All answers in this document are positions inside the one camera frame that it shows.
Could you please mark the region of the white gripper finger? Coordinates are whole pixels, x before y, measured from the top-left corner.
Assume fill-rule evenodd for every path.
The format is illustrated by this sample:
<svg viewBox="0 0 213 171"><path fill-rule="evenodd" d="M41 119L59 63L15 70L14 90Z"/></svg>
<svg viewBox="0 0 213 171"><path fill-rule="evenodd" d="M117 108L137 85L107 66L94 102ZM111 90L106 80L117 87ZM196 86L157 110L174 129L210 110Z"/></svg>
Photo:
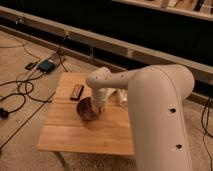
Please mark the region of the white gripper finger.
<svg viewBox="0 0 213 171"><path fill-rule="evenodd" d="M94 105L94 111L96 114L100 114L101 113L101 107Z"/></svg>

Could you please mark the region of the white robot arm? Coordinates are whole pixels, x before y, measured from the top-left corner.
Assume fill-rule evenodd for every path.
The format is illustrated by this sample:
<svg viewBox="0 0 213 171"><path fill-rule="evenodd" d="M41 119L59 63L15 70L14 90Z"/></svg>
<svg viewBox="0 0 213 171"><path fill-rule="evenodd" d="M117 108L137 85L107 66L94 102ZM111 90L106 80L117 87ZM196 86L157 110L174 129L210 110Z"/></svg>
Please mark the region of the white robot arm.
<svg viewBox="0 0 213 171"><path fill-rule="evenodd" d="M101 88L125 89L137 171L193 171L182 101L194 88L182 65L150 65L112 73L102 67L86 77L95 104Z"/></svg>

